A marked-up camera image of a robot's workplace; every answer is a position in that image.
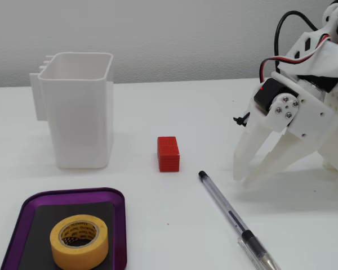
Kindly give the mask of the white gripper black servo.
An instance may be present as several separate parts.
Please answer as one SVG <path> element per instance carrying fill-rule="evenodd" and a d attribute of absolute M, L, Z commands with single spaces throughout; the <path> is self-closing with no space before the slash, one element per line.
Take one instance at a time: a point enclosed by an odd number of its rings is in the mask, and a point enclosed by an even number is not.
<path fill-rule="evenodd" d="M 335 128 L 335 114 L 320 100 L 302 97 L 284 83 L 267 79 L 253 96 L 253 105 L 233 120 L 244 126 L 234 152 L 233 178 L 246 187 L 285 170 L 316 152 Z M 271 132 L 284 131 L 262 162 L 248 173 L 248 166 Z"/>

